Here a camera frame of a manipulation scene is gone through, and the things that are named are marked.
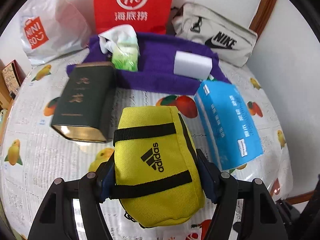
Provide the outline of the blue tissue pack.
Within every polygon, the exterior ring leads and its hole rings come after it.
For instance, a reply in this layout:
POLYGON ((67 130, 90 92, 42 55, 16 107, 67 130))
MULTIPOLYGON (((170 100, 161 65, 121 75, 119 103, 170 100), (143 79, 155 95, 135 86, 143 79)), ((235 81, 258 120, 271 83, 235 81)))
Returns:
POLYGON ((203 81, 194 100, 213 162, 221 171, 242 166, 263 154, 256 126, 235 85, 203 81))

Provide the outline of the yellow Adidas pouch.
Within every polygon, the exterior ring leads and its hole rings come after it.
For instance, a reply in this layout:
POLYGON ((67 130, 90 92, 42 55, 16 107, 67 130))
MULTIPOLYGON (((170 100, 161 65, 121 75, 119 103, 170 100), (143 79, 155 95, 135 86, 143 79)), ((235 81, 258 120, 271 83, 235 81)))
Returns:
POLYGON ((196 148, 176 107, 126 107, 113 144, 107 196, 142 227, 182 224, 204 206, 196 148))

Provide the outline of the white sponge block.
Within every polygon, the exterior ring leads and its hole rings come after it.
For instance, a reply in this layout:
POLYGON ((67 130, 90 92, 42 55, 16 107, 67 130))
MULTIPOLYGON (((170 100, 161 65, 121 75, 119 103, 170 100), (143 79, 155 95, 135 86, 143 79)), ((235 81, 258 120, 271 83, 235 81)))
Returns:
POLYGON ((176 51, 174 74, 198 80, 206 80, 210 75, 213 64, 210 57, 176 51))

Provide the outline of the light green tissue packet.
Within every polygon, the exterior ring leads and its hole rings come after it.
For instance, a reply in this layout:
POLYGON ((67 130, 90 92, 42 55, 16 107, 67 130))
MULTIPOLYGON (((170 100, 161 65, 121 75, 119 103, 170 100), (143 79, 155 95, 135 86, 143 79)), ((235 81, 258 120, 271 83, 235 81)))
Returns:
POLYGON ((119 43, 112 53, 111 62, 118 70, 138 71, 139 46, 134 43, 119 43))

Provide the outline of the white cloth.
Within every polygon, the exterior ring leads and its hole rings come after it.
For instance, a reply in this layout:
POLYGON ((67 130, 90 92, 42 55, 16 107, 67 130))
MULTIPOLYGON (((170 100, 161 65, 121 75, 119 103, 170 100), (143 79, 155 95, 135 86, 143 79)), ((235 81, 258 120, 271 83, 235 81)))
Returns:
POLYGON ((137 34, 133 26, 122 24, 98 34, 99 46, 103 54, 114 52, 121 46, 138 48, 137 34))

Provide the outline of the small white drawstring sachet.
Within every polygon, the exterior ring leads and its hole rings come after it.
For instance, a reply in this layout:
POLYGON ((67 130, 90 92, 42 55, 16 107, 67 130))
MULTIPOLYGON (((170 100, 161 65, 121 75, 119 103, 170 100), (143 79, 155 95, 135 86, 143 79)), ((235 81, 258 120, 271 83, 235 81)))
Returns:
POLYGON ((191 232, 188 233, 185 240, 203 240, 211 221, 211 219, 206 219, 199 224, 191 224, 191 232))

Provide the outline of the fruit print tablecloth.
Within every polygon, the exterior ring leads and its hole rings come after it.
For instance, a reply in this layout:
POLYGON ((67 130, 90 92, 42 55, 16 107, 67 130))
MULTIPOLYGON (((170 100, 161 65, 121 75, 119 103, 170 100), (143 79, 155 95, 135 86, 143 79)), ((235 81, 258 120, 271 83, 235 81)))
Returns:
MULTIPOLYGON (((27 75, 15 99, 7 120, 7 127, 1 147, 1 200, 10 225, 23 237, 28 237, 37 210, 55 178, 65 181, 80 179, 88 172, 96 154, 112 147, 106 144, 73 142, 65 139, 51 127, 52 116, 44 115, 44 107, 59 97, 68 76, 69 64, 81 63, 89 49, 83 49, 56 59, 51 64, 51 74, 40 81, 32 81, 44 65, 35 67, 27 75), (22 165, 4 161, 12 143, 20 142, 22 165)), ((262 87, 256 89, 252 81, 257 81, 249 68, 235 67, 220 61, 224 75, 236 85, 245 103, 256 103, 263 117, 252 116, 258 130, 263 154, 232 172, 236 179, 252 181, 261 178, 273 194, 273 199, 286 198, 293 188, 293 177, 287 145, 281 148, 278 131, 280 122, 271 102, 262 87)), ((155 105, 167 94, 140 90, 118 89, 116 91, 110 135, 118 124, 124 107, 155 105)), ((197 148, 210 158, 206 135, 199 116, 188 119, 183 116, 197 148)), ((201 239, 204 222, 212 218, 215 205, 206 199, 205 206, 186 223, 178 226, 143 229, 137 223, 124 217, 124 209, 117 200, 107 200, 101 204, 104 218, 113 239, 201 239)))

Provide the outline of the dark green tea tin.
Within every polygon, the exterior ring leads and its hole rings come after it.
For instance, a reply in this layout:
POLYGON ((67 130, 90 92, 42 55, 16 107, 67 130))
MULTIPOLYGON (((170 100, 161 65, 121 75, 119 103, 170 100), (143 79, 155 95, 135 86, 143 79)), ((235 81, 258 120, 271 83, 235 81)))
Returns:
POLYGON ((112 62, 76 65, 57 103, 51 128, 68 140, 107 142, 115 92, 112 62))

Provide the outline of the wooden bedside table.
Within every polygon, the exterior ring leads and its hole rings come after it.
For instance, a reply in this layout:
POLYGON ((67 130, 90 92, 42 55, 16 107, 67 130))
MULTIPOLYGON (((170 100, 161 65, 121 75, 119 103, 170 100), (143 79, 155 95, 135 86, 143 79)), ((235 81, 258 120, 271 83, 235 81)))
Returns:
POLYGON ((11 96, 3 79, 2 73, 0 73, 0 104, 2 109, 8 109, 11 103, 11 96))

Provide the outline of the patterned book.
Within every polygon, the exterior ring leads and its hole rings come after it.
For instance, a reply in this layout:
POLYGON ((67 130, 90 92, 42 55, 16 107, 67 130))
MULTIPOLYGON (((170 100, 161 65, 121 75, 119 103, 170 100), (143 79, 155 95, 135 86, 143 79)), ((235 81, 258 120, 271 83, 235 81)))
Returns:
POLYGON ((24 71, 17 61, 13 60, 3 68, 2 76, 9 91, 10 97, 15 99, 26 77, 24 71))

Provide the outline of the purple towel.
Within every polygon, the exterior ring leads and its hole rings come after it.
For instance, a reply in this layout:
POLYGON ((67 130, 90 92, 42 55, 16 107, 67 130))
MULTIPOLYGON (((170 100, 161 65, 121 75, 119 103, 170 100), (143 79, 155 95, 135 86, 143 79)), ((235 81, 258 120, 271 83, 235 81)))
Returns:
POLYGON ((210 74, 217 81, 230 83, 219 67, 219 57, 209 47, 171 35, 138 33, 140 50, 138 71, 116 70, 119 88, 144 90, 154 93, 194 95, 200 81, 174 74, 176 51, 184 51, 212 60, 210 74))

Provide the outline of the grey Nike waist bag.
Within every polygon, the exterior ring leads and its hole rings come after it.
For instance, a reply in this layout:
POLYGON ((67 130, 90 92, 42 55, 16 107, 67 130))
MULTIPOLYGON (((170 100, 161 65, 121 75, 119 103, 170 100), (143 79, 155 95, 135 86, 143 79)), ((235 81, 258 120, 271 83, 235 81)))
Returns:
POLYGON ((236 67, 246 64, 258 38, 250 29, 192 2, 176 12, 172 25, 177 37, 208 46, 220 60, 236 67))

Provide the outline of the white Miniso plastic bag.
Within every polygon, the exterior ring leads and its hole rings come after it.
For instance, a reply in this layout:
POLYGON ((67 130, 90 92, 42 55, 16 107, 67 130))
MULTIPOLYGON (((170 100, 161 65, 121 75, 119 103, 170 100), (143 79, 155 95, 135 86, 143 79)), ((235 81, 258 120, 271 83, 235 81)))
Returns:
POLYGON ((22 48, 32 66, 86 47, 91 30, 69 0, 27 0, 18 12, 22 48))

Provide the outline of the red Haidilao paper bag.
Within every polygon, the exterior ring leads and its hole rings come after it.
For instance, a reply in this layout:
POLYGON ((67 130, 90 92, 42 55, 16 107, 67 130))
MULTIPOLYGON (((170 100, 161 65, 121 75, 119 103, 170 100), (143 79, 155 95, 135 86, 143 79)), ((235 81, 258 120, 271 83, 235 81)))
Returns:
POLYGON ((172 0, 94 0, 95 27, 102 33, 129 24, 136 32, 165 34, 172 0))

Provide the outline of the brown wooden door frame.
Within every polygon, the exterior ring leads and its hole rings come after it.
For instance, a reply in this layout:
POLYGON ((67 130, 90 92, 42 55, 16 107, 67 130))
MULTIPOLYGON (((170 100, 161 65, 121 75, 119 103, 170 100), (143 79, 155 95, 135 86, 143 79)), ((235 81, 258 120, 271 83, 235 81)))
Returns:
POLYGON ((276 2, 277 0, 260 0, 257 12, 249 26, 249 29, 257 33, 258 38, 263 33, 276 2))

